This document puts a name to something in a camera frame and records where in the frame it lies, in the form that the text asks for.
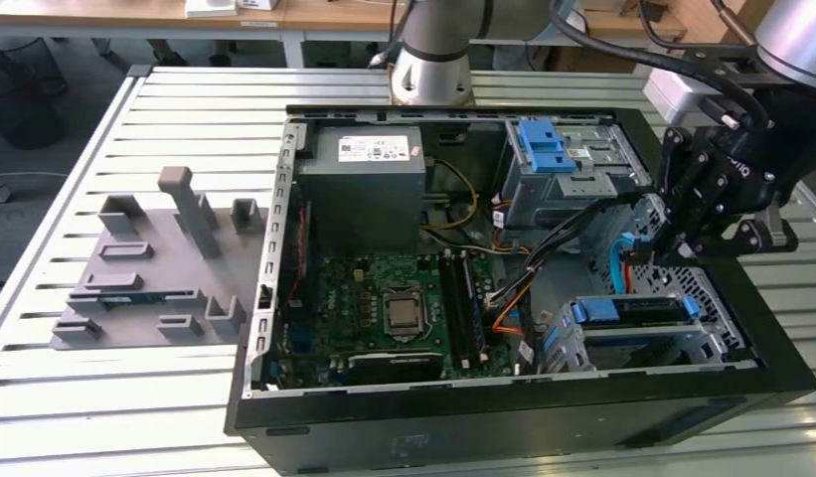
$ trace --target metal workbench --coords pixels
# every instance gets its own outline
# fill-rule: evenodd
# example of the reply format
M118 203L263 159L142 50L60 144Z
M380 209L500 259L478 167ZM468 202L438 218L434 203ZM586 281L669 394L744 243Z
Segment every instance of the metal workbench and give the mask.
M155 69L125 80L0 295L0 475L274 475L245 441L222 433L234 346L59 352L48 348L51 328L102 230L95 213L105 194L134 193L145 207L170 207L157 173L186 165L193 188L207 192L214 207L229 207L238 196L267 205L285 106L385 103L385 82L384 73L245 69ZM642 85L632 76L476 74L478 104L634 107L661 134ZM815 203L800 188L783 211L803 240L799 251L744 263L816 372ZM636 477L816 475L816 393L675 447L404 472L573 470Z

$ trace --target white label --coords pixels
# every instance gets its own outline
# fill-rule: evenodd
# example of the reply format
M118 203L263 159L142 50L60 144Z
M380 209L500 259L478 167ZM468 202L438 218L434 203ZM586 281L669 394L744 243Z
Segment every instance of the white label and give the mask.
M581 149L566 149L566 155L570 159L586 158L590 159L590 151L586 148Z
M106 296L99 298L103 303L130 303L133 300L126 296Z
M534 359L534 350L525 343L525 340L518 342L518 354L522 356L522 358L530 364L532 360Z
M339 139L339 162L409 161L408 136L345 136Z
M493 211L493 227L497 229L505 228L505 212Z
M278 28L277 22L239 22L241 27Z

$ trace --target motherboard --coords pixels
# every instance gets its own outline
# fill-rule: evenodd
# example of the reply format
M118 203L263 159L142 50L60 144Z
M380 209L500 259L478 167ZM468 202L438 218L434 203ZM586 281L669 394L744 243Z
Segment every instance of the motherboard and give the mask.
M287 325L289 386L510 375L508 341L485 332L484 255L331 257L317 276L314 316Z

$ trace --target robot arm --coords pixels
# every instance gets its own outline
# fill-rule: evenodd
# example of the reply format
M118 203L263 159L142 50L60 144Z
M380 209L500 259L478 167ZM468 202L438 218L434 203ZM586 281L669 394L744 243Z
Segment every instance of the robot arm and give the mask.
M667 131L657 186L667 220L634 258L671 266L795 250L779 208L816 169L816 0L777 0L757 44L744 34L745 47L695 46L683 59L590 39L556 10L552 21L582 46L661 69L646 94L668 118L692 107L719 123L693 135L681 127Z
M546 0L413 0L390 80L401 104L465 104L474 38L529 40L549 24Z

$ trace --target red wire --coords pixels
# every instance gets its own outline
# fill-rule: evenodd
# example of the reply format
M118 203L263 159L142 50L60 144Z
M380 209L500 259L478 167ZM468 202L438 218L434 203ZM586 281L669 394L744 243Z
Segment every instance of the red wire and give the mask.
M625 292L632 293L632 267L628 263L622 263L622 281L625 283Z

